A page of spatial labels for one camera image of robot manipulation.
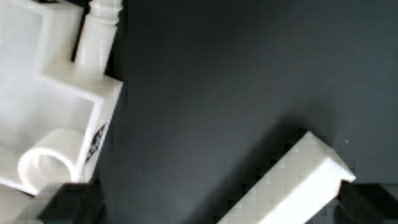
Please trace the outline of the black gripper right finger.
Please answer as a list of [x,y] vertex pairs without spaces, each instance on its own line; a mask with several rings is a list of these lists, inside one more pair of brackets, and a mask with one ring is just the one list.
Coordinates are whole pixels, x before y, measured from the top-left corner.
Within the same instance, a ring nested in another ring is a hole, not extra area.
[[398,184],[345,183],[334,220],[336,224],[398,224]]

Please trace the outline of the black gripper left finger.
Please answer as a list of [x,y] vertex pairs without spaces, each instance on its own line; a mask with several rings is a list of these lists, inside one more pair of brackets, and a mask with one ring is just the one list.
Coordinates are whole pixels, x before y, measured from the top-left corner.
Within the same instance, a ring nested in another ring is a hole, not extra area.
[[99,184],[64,184],[39,213],[43,224],[96,224],[105,206]]

